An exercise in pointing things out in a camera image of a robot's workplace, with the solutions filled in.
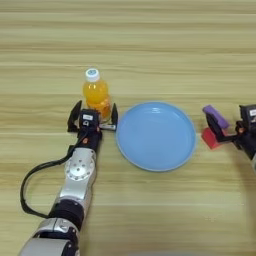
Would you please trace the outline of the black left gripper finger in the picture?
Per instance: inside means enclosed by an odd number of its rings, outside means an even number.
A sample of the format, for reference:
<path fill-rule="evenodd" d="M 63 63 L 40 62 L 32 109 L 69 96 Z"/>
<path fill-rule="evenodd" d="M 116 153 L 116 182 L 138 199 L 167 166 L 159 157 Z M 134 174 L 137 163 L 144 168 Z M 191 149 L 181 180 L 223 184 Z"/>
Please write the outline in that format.
<path fill-rule="evenodd" d="M 70 112 L 70 116 L 68 118 L 68 132 L 77 132 L 78 131 L 78 127 L 76 125 L 76 121 L 79 118 L 79 114 L 80 114 L 80 110 L 81 110 L 81 106 L 82 106 L 82 101 L 78 101 L 76 103 L 76 105 L 73 107 L 73 109 Z"/>
<path fill-rule="evenodd" d="M 116 130 L 117 124 L 118 124 L 118 110 L 115 103 L 113 104 L 113 108 L 112 108 L 111 122 L 112 122 L 113 129 Z"/>

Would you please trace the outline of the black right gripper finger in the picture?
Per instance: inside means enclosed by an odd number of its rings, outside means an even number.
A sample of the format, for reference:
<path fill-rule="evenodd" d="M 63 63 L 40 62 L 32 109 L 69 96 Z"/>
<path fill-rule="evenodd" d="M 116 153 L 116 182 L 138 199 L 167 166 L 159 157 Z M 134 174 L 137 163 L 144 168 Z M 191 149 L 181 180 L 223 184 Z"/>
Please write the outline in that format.
<path fill-rule="evenodd" d="M 224 124 L 227 123 L 227 120 L 222 115 L 210 112 L 206 112 L 205 115 L 208 127 L 213 132 L 219 143 L 234 142 L 237 139 L 236 135 L 224 134 L 223 128 Z"/>

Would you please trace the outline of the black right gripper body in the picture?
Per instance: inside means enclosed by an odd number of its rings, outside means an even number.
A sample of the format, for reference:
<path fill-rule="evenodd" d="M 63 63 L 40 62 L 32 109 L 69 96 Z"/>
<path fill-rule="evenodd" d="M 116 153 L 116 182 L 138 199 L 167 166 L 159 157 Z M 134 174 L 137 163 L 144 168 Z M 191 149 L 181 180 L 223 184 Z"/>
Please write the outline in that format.
<path fill-rule="evenodd" d="M 256 132 L 251 132 L 242 121 L 236 122 L 235 146 L 243 150 L 248 158 L 252 160 L 256 154 Z"/>

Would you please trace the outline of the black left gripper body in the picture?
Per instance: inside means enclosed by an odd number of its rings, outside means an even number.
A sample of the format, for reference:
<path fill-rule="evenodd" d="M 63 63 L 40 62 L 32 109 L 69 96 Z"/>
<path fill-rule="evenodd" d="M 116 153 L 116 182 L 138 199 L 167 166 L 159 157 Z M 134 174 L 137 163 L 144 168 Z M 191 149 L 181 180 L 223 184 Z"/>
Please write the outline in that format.
<path fill-rule="evenodd" d="M 102 131 L 116 131 L 117 126 L 100 124 L 96 126 L 81 126 L 78 131 L 77 146 L 79 148 L 97 149 L 102 139 Z"/>

